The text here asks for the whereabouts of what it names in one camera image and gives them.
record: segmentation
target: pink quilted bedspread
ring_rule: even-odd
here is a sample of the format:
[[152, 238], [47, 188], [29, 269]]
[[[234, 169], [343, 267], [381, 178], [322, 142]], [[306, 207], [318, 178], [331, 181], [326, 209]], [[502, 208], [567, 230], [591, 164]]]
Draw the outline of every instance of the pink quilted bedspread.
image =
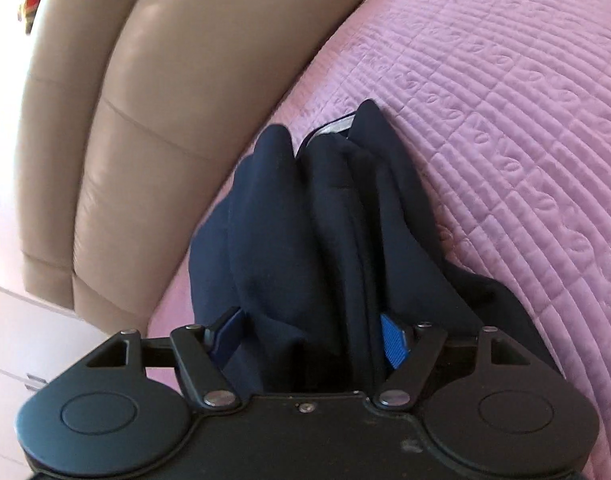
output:
[[[367, 0], [271, 121], [298, 145], [366, 98], [421, 170], [448, 256], [518, 295], [598, 407], [585, 473], [611, 479], [611, 0]], [[186, 265], [153, 335], [191, 321]]]

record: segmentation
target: triangular cutout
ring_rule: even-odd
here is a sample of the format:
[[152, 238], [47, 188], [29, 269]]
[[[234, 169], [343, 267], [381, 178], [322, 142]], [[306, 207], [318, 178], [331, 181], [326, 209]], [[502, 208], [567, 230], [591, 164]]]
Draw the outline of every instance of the triangular cutout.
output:
[[120, 340], [109, 345], [88, 363], [90, 368], [116, 368], [125, 365], [127, 365], [127, 342]]
[[512, 345], [508, 344], [508, 342], [492, 339], [492, 364], [527, 366], [530, 364], [530, 361], [523, 357]]

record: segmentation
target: dresser drawer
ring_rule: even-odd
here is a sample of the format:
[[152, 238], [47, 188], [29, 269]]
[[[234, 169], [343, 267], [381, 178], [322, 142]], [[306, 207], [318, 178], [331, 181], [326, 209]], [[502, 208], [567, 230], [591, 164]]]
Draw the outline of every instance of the dresser drawer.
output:
[[0, 290], [0, 369], [50, 381], [107, 336], [74, 314]]
[[0, 457], [0, 480], [29, 480], [31, 476], [28, 465]]
[[25, 462], [25, 455], [16, 440], [14, 423], [16, 414], [32, 392], [16, 379], [0, 373], [0, 455]]

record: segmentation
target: drawer handle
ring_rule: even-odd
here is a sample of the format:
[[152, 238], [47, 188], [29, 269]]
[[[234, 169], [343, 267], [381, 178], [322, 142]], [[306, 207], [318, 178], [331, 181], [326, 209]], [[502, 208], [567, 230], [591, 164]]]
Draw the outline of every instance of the drawer handle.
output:
[[47, 381], [39, 376], [36, 375], [32, 375], [32, 374], [26, 374], [26, 376], [28, 376], [28, 379], [30, 381], [35, 381], [37, 383], [41, 383], [41, 384], [47, 384]]

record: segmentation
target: beige leather headboard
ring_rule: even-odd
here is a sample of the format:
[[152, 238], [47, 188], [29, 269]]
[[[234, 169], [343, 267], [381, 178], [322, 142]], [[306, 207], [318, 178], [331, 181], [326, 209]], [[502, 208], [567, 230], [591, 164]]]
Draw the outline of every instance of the beige leather headboard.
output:
[[241, 152], [361, 0], [43, 0], [17, 159], [24, 279], [142, 332]]

